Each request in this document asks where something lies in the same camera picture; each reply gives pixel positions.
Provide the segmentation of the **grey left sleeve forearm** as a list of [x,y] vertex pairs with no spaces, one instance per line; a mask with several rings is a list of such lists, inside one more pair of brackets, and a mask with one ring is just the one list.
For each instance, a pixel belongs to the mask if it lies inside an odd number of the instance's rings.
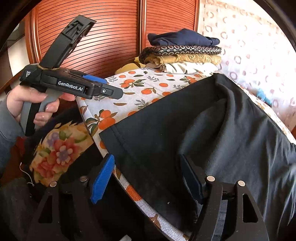
[[16,121],[14,116],[9,112],[7,104],[7,97],[1,102],[1,175],[4,173],[6,165],[10,160],[11,147],[16,143],[17,137],[24,136],[20,124]]

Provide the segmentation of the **person's left hand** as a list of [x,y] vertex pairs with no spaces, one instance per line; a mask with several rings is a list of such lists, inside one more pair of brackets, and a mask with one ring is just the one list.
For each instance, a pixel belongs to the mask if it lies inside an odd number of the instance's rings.
[[[46,93],[41,93],[32,87],[18,85],[7,95],[6,106],[11,115],[19,122],[24,102],[40,103],[46,97]],[[50,102],[45,107],[45,111],[41,111],[35,115],[34,124],[44,126],[52,117],[52,114],[58,110],[59,104],[60,101],[58,99]]]

